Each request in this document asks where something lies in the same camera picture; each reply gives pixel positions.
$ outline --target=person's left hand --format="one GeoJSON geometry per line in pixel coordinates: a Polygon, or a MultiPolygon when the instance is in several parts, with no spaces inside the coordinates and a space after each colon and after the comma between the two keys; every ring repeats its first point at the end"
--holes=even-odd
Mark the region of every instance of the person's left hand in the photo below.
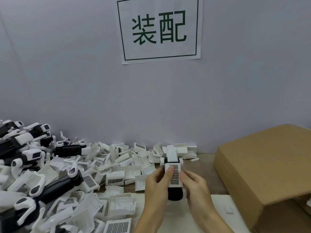
{"type": "Polygon", "coordinates": [[[138,223],[138,229],[142,222],[149,225],[149,232],[156,232],[162,224],[163,215],[168,201],[169,182],[174,173],[174,167],[170,166],[164,174],[164,167],[158,168],[146,179],[145,207],[138,223]]]}

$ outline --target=paper sign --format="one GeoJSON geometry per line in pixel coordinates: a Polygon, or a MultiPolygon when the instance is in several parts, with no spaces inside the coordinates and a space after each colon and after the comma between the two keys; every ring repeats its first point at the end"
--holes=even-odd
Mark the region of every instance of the paper sign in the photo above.
{"type": "Polygon", "coordinates": [[[116,0],[122,64],[201,57],[203,0],[116,0]]]}

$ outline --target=black border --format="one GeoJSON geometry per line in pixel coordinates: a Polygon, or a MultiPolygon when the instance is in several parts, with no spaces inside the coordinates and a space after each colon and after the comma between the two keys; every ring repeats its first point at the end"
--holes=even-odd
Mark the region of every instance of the black border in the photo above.
{"type": "MultiPolygon", "coordinates": [[[[124,61],[149,60],[149,59],[161,59],[161,58],[171,58],[171,57],[193,56],[193,55],[174,55],[174,56],[153,57],[153,58],[141,58],[141,59],[130,59],[130,60],[125,59],[125,51],[124,51],[124,44],[123,44],[123,35],[122,35],[121,20],[120,20],[120,12],[119,12],[119,2],[122,2],[122,1],[130,1],[130,0],[120,0],[120,1],[117,1],[117,5],[118,5],[118,14],[119,14],[119,23],[120,23],[120,31],[121,31],[122,46],[123,46],[123,54],[124,54],[124,61]]],[[[195,40],[195,54],[194,54],[194,55],[196,55],[198,17],[199,17],[199,0],[197,0],[197,12],[196,12],[196,40],[195,40]]]]}

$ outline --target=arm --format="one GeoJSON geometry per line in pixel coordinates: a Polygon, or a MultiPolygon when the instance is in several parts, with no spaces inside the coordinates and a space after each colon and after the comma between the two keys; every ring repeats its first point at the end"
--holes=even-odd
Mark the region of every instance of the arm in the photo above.
{"type": "Polygon", "coordinates": [[[167,188],[173,172],[172,166],[165,174],[163,167],[158,168],[146,179],[145,207],[134,233],[156,233],[160,228],[168,200],[167,188]]]}
{"type": "Polygon", "coordinates": [[[217,213],[206,181],[197,174],[181,171],[180,179],[187,188],[187,199],[193,219],[205,233],[233,233],[217,213]]]}

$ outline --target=cardboard box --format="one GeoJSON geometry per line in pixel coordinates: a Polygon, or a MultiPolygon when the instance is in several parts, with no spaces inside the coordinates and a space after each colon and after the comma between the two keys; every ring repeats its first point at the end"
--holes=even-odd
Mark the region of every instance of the cardboard box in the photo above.
{"type": "Polygon", "coordinates": [[[291,198],[311,193],[311,130],[273,127],[221,145],[214,166],[250,231],[311,232],[291,198]]]}

